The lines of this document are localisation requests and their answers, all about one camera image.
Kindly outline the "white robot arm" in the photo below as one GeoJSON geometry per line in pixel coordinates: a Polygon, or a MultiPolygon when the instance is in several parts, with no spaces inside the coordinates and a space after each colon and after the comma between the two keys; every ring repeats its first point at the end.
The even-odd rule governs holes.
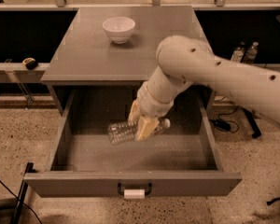
{"type": "Polygon", "coordinates": [[[280,129],[280,72],[220,58],[206,43],[181,35],[160,42],[156,62],[129,115],[130,122],[138,123],[137,141],[153,134],[176,96],[194,83],[224,95],[280,129]]]}

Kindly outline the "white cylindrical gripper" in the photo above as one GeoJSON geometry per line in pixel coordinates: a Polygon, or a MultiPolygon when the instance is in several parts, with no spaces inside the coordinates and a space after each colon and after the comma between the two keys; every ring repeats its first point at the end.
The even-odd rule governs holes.
{"type": "Polygon", "coordinates": [[[136,100],[132,103],[128,117],[129,122],[138,121],[135,140],[143,141],[149,138],[159,125],[159,120],[152,117],[164,117],[173,104],[173,101],[165,104],[157,101],[149,93],[147,81],[145,81],[137,92],[136,100]]]}

